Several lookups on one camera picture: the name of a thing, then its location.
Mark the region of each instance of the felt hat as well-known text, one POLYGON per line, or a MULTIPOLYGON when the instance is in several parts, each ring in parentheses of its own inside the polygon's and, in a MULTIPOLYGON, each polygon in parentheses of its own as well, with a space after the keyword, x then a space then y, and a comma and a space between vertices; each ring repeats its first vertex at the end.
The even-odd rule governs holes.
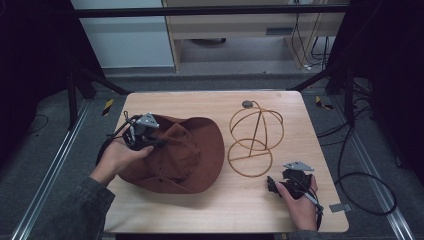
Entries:
POLYGON ((214 121, 194 117, 177 119, 153 115, 159 128, 152 136, 165 141, 119 176, 157 193, 200 193, 221 172, 225 157, 221 131, 214 121))

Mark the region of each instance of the floor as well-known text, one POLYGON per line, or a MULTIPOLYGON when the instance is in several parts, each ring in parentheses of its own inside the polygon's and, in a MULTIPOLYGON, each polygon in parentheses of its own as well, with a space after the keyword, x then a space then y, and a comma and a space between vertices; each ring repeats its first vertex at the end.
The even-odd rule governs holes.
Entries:
MULTIPOLYGON (((322 52, 322 46, 320 39, 315 52, 322 52)), ((177 73, 151 72, 143 77, 114 76, 109 80, 134 91, 284 90, 320 70, 321 64, 311 70, 297 69, 281 38, 227 39, 222 44, 216 40, 193 40, 184 43, 182 65, 177 73)), ((323 79, 313 84, 302 91, 302 96, 333 178, 337 179, 338 164, 341 164, 342 174, 359 171, 383 179, 397 197, 397 208, 392 214, 376 216, 358 206, 388 211, 394 204, 388 188, 362 176, 344 180, 346 191, 343 192, 339 184, 337 190, 342 203, 353 207, 346 213, 350 229, 342 234, 326 234, 327 238, 424 239, 420 224, 424 219, 424 189, 411 171, 396 166, 390 146, 373 120, 372 111, 367 109, 367 102, 356 103, 356 127, 342 157, 341 141, 346 137, 347 128, 341 127, 339 132, 323 136, 328 129, 345 122, 343 92, 327 96, 323 90, 326 82, 323 79), (316 104, 317 96, 324 106, 316 104), (346 198, 346 193, 358 206, 346 198)), ((367 86, 366 80, 357 79, 357 82, 367 86)), ((60 200, 93 169, 96 146, 101 145, 105 133, 114 129, 125 101, 125 96, 101 85, 95 84, 95 87, 98 91, 95 100, 78 99, 85 120, 76 132, 67 131, 66 91, 39 104, 38 115, 29 129, 31 133, 16 149, 13 165, 1 175, 0 239, 10 239, 13 234, 24 236, 20 239, 31 239, 31 231, 43 227, 45 217, 57 211, 60 200), (99 113, 110 98, 114 98, 114 107, 103 117, 99 113), (63 149, 67 143, 70 149, 63 149)), ((106 234, 105 239, 114 239, 114 236, 106 234)), ((275 239, 281 239, 281 235, 276 234, 275 239)))

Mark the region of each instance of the human hand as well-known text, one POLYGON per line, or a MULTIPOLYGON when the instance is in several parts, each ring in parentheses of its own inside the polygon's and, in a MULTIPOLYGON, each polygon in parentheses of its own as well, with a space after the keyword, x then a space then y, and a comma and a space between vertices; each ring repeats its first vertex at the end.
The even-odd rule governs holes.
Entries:
MULTIPOLYGON (((289 208, 291 220, 296 228, 298 230, 317 231, 316 207, 311 200, 305 195, 296 200, 283 184, 275 181, 275 185, 289 208)), ((314 175, 311 178, 311 188, 315 192, 318 191, 314 175)))
POLYGON ((147 157, 153 151, 153 146, 145 147, 139 151, 127 147, 122 138, 115 138, 103 152, 99 164, 90 174, 90 177, 104 186, 115 178, 117 174, 127 168, 132 162, 147 157))

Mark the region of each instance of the sleeve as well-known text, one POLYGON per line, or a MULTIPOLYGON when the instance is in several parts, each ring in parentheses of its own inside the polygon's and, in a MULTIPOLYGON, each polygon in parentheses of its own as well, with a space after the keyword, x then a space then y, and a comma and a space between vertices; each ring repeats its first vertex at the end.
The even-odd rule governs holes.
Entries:
POLYGON ((97 239, 115 195, 87 177, 61 203, 37 239, 97 239))
POLYGON ((327 239, 322 234, 316 231, 296 231, 288 236, 289 240, 325 240, 327 239))

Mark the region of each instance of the wire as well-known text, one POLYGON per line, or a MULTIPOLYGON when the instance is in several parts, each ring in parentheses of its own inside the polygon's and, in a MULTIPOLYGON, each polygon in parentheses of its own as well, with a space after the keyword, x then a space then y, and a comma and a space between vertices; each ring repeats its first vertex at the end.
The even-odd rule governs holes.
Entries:
MULTIPOLYGON (((363 116, 361 116, 360 118, 358 118, 358 116, 359 116, 362 112, 364 112, 364 111, 368 111, 368 110, 370 110, 370 107, 364 107, 364 108, 362 108, 361 110, 359 110, 358 112, 356 112, 356 113, 355 113, 354 119, 355 119, 355 120, 359 120, 359 119, 363 118, 363 116)), ((331 135, 331 134, 334 134, 334 133, 336 133, 336 132, 338 132, 338 131, 342 130, 342 129, 343 129, 345 126, 347 126, 347 125, 348 125, 348 123, 347 123, 347 122, 345 122, 345 123, 342 123, 342 124, 340 124, 340 125, 338 125, 338 126, 332 127, 332 128, 330 128, 330 129, 328 129, 328 130, 326 130, 326 131, 322 132, 322 133, 318 133, 318 134, 317 134, 317 138, 327 137, 327 136, 329 136, 329 135, 331 135)))
POLYGON ((49 118, 48 118, 46 115, 44 115, 44 114, 37 114, 37 115, 35 115, 35 116, 36 116, 36 117, 44 117, 44 118, 46 119, 46 122, 43 124, 43 126, 41 126, 41 127, 37 128, 37 129, 35 129, 35 130, 29 131, 29 132, 27 132, 26 134, 32 134, 32 133, 38 132, 38 131, 40 131, 41 129, 43 129, 43 128, 47 125, 47 123, 49 123, 49 118))
POLYGON ((369 98, 368 97, 357 98, 357 99, 355 99, 355 101, 353 101, 353 104, 356 104, 359 101, 367 101, 369 103, 369 98))
POLYGON ((334 182, 334 185, 337 185, 337 184, 339 184, 339 186, 340 186, 340 189, 342 190, 342 192, 343 192, 343 194, 346 196, 346 198, 347 199, 349 199, 349 201, 353 204, 353 205, 355 205, 357 208, 359 208, 359 209, 361 209, 361 210, 363 210, 364 212, 367 212, 367 213, 369 213, 369 214, 372 214, 372 215, 376 215, 376 216, 386 216, 386 215, 388 215, 388 214, 391 214, 396 208, 397 208, 397 198, 396 198, 396 195, 395 195, 395 193, 394 193, 394 191, 385 183, 385 182, 383 182, 383 180, 381 180, 380 178, 378 178, 378 177, 375 177, 375 176, 373 176, 373 175, 371 175, 371 174, 368 174, 368 173, 363 173, 363 172, 351 172, 351 173, 347 173, 347 174, 345 174, 345 175, 341 175, 341 162, 342 162, 342 156, 343 156, 343 152, 344 152, 344 150, 345 150, 345 147, 346 147, 346 143, 347 143, 347 140, 348 140, 348 138, 349 138, 349 136, 352 134, 352 132, 353 132, 353 127, 350 127, 349 128, 349 130, 348 130, 348 132, 347 132, 347 134, 346 134, 346 137, 345 137, 345 139, 344 139, 344 141, 343 141, 343 145, 342 145, 342 148, 341 148, 341 151, 340 151, 340 155, 339 155, 339 159, 338 159, 338 163, 337 163, 337 180, 334 182), (392 198, 393 198, 393 206, 392 206, 392 208, 391 209, 389 209, 388 211, 386 211, 386 212, 377 212, 377 211, 373 211, 373 210, 369 210, 369 209, 367 209, 367 208, 365 208, 364 206, 362 206, 362 205, 360 205, 359 203, 357 203, 357 202, 355 202, 348 194, 347 194, 347 192, 346 192, 346 190, 345 190, 345 188, 344 188, 344 186, 343 186, 343 184, 342 184, 342 179, 345 179, 345 178, 347 178, 347 177, 350 177, 350 176, 354 176, 354 175, 362 175, 362 176, 367 176, 367 177, 371 177, 371 178, 373 178, 374 180, 377 180, 378 182, 380 182, 383 186, 385 186, 388 190, 389 190, 389 192, 390 192, 390 194, 392 195, 392 198))
MULTIPOLYGON (((299 0, 294 0, 293 1, 295 4, 297 4, 297 5, 299 5, 300 4, 300 2, 299 2, 299 0)), ((303 45, 303 42, 302 42, 302 37, 300 36, 300 31, 299 31, 299 13, 296 13, 296 23, 295 23, 295 25, 294 25, 294 28, 293 28, 293 32, 292 32, 292 35, 291 35, 291 45, 292 45, 292 48, 293 48, 293 51, 295 52, 295 54, 296 54, 296 57, 297 57, 297 60, 299 61, 299 64, 302 64, 302 61, 300 60, 300 57, 299 57, 299 55, 297 54, 297 51, 295 50, 295 47, 294 47, 294 34, 297 32, 297 35, 299 36, 299 39, 300 39, 300 45, 302 46, 302 50, 303 50, 303 57, 305 58, 305 60, 310 64, 309 66, 310 67, 312 67, 312 66, 316 66, 316 65, 319 65, 320 63, 311 63, 310 61, 309 61, 309 59, 308 59, 308 57, 306 56, 306 49, 305 49, 305 46, 303 45)))
MULTIPOLYGON (((362 111, 362 112, 365 112, 365 111, 371 111, 371 108, 370 107, 365 107, 364 108, 364 111, 362 111)), ((364 117, 366 117, 366 116, 369 116, 369 117, 371 117, 371 114, 364 114, 364 115, 362 115, 362 116, 360 116, 359 117, 359 114, 356 116, 356 118, 355 118, 355 120, 361 120, 362 118, 364 118, 364 117)))
POLYGON ((311 56, 313 59, 321 61, 321 70, 324 70, 327 67, 327 56, 330 54, 327 54, 327 48, 329 47, 329 37, 325 37, 325 44, 324 44, 324 52, 323 53, 314 53, 314 49, 316 47, 316 44, 318 42, 319 37, 316 37, 314 40, 314 44, 312 45, 311 49, 311 56))
POLYGON ((370 91, 368 89, 366 89, 364 86, 362 86, 361 84, 359 84, 359 83, 357 83, 357 82, 354 81, 353 82, 353 87, 354 87, 354 90, 357 93, 359 93, 359 94, 361 94, 363 96, 366 96, 366 97, 370 97, 370 95, 371 95, 370 91))
POLYGON ((303 192, 304 194, 309 194, 312 198, 315 199, 316 203, 314 203, 314 205, 317 208, 317 215, 318 215, 318 217, 317 217, 317 230, 319 230, 319 228, 321 227, 321 221, 322 221, 322 215, 323 215, 324 208, 321 206, 321 204, 319 204, 319 199, 318 199, 317 193, 315 192, 315 190, 311 186, 306 187, 298 179, 296 179, 294 177, 289 177, 289 179, 296 181, 305 190, 305 192, 303 192))
POLYGON ((112 143, 112 141, 115 140, 116 138, 122 137, 122 136, 117 136, 122 131, 122 129, 124 129, 128 124, 131 124, 134 119, 140 118, 140 115, 134 115, 131 118, 129 118, 127 111, 124 111, 124 116, 125 116, 125 122, 121 125, 121 127, 119 127, 118 130, 116 130, 113 134, 106 135, 107 138, 103 142, 102 146, 100 147, 99 153, 97 154, 96 166, 99 164, 104 151, 112 143))
POLYGON ((333 143, 320 144, 320 146, 321 147, 326 147, 326 146, 336 145, 336 144, 339 144, 339 143, 342 143, 342 142, 343 142, 343 140, 342 141, 338 141, 338 142, 333 142, 333 143))
MULTIPOLYGON (((112 137, 112 136, 113 136, 113 134, 106 134, 106 137, 112 137)), ((123 138, 123 136, 116 136, 113 139, 115 140, 115 139, 118 139, 118 138, 123 138)))

